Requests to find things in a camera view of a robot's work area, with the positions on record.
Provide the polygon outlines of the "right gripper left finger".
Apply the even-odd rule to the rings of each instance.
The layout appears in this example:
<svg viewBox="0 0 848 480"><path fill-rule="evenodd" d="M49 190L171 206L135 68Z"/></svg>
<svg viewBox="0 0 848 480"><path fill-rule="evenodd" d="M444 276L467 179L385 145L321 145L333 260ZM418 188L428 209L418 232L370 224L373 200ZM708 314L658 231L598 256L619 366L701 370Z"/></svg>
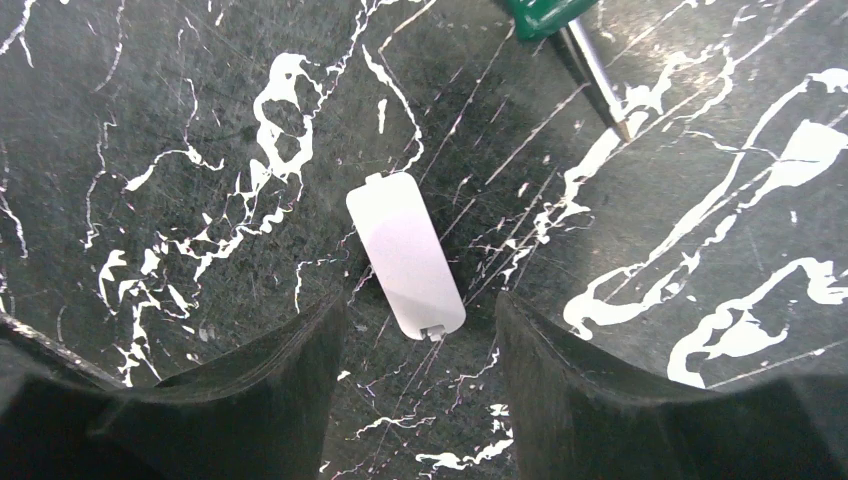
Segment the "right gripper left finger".
<svg viewBox="0 0 848 480"><path fill-rule="evenodd" d="M1 337L5 479L314 479L347 333L326 296L149 388L107 390Z"/></svg>

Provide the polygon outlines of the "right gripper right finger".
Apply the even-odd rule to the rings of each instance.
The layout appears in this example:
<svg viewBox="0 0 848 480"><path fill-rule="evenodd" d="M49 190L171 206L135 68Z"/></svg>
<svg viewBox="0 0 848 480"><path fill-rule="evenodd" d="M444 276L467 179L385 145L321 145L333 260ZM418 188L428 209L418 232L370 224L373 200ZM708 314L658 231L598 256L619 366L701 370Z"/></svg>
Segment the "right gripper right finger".
<svg viewBox="0 0 848 480"><path fill-rule="evenodd" d="M843 375L715 392L631 365L508 292L495 320L523 479L847 475Z"/></svg>

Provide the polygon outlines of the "white battery cover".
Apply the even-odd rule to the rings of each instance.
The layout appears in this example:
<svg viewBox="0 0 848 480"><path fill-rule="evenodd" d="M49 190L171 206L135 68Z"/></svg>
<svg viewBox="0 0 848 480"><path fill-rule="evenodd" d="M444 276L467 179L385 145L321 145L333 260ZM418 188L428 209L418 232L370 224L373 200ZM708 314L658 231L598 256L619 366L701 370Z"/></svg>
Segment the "white battery cover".
<svg viewBox="0 0 848 480"><path fill-rule="evenodd" d="M439 342L458 330L466 310L416 180L370 175L346 207L401 331Z"/></svg>

